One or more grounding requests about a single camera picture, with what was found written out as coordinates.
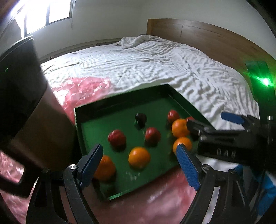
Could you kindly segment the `small red apple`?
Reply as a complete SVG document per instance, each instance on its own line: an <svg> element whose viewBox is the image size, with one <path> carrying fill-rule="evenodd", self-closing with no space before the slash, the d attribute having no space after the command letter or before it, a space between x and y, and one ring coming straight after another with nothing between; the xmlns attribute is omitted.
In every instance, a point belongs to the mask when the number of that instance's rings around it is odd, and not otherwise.
<svg viewBox="0 0 276 224"><path fill-rule="evenodd" d="M155 127L147 128L145 132L145 141L148 143L158 143L161 139L160 131Z"/></svg>

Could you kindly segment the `orange mandarin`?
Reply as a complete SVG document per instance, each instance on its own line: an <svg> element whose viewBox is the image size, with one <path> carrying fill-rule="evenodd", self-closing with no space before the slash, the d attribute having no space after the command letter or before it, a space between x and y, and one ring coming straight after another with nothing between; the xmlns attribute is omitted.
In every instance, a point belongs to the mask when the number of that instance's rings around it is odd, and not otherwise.
<svg viewBox="0 0 276 224"><path fill-rule="evenodd" d="M134 147L129 153L128 162L134 169L144 169L151 161L151 155L144 147Z"/></svg>

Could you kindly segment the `mandarin in tray middle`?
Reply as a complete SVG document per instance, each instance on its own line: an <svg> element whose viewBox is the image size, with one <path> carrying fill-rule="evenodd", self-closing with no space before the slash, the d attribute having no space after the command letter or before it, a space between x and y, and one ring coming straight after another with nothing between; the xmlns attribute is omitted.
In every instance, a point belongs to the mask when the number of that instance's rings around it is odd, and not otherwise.
<svg viewBox="0 0 276 224"><path fill-rule="evenodd" d="M186 119L176 119L172 124L171 131L176 138L188 136L190 132L187 129Z"/></svg>

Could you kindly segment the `pink plastic sheet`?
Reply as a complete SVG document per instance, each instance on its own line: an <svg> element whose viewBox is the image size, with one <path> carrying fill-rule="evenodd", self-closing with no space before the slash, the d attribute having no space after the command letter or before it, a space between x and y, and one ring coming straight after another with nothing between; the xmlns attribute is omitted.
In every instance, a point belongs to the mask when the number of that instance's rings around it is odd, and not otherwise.
<svg viewBox="0 0 276 224"><path fill-rule="evenodd" d="M76 124L75 124L74 110L76 107L90 104L95 101L99 101L99 100L111 97L108 95L110 90L110 81L108 79L103 79L103 78L94 78L94 77L70 78L60 87L56 87L51 90L75 127L76 127ZM16 182L14 179L11 179L11 178L7 178L7 179L11 180L12 182Z"/></svg>

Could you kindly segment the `mandarin in tray left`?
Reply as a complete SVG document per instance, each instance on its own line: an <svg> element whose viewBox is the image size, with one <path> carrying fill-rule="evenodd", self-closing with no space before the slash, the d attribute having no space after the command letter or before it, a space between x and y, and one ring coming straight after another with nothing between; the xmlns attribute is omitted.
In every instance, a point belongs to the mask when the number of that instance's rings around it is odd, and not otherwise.
<svg viewBox="0 0 276 224"><path fill-rule="evenodd" d="M116 166L114 165L111 158L107 155L104 155L93 175L93 178L99 181L107 181L110 179L116 172Z"/></svg>

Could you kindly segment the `dark plum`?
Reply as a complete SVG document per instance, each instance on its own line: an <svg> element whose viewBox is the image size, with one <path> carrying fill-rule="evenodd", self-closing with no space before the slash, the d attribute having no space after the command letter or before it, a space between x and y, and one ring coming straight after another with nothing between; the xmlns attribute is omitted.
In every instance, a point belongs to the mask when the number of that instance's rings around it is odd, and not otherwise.
<svg viewBox="0 0 276 224"><path fill-rule="evenodd" d="M146 124L147 116L144 113L136 113L135 121L136 121L136 126L138 126L139 128L143 128Z"/></svg>

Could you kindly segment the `green tray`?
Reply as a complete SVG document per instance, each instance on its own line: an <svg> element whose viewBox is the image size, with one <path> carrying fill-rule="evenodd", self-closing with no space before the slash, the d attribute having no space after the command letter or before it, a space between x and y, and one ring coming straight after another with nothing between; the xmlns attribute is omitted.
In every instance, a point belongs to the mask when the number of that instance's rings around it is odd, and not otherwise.
<svg viewBox="0 0 276 224"><path fill-rule="evenodd" d="M109 156L116 166L116 175L110 180L92 181L101 200L111 200L134 191L178 166L172 151L175 137L167 121L170 110L176 110L183 119L192 116L208 124L208 120L169 84L122 93L75 108L82 153L88 154L100 144L104 155ZM145 129L135 125L136 113L147 116L145 127L160 131L161 139L156 145L146 143ZM126 143L113 147L108 142L108 134L116 129L124 133ZM133 169L128 162L130 151L137 146L146 148L151 155L151 161L142 170Z"/></svg>

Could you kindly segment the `wooden headboard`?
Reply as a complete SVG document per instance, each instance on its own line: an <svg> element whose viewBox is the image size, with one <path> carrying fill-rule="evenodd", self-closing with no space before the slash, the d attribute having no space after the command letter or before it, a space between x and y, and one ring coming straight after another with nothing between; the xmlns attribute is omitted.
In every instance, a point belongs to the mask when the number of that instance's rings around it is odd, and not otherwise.
<svg viewBox="0 0 276 224"><path fill-rule="evenodd" d="M230 30L204 22L181 19L148 19L148 35L194 47L208 57L246 75L246 61L265 61L275 75L275 59L264 49Z"/></svg>

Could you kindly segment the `white bed sheet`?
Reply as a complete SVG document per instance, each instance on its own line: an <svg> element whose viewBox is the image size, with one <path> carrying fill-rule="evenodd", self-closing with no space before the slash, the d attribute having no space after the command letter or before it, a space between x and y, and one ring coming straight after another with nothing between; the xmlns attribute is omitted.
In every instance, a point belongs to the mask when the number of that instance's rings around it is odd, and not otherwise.
<svg viewBox="0 0 276 224"><path fill-rule="evenodd" d="M216 128L240 130L221 119L221 112L259 117L259 106L248 83L233 68L200 50L151 35L124 37L41 64L53 88L69 78L108 78L106 97L127 91L169 84Z"/></svg>

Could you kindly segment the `window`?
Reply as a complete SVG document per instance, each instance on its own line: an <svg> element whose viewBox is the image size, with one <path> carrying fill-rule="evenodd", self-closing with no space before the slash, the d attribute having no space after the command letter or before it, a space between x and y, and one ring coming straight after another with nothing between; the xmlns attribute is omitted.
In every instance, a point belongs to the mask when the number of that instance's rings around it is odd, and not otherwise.
<svg viewBox="0 0 276 224"><path fill-rule="evenodd" d="M15 21L22 37L26 37L45 26L71 19L75 1L20 1L17 6Z"/></svg>

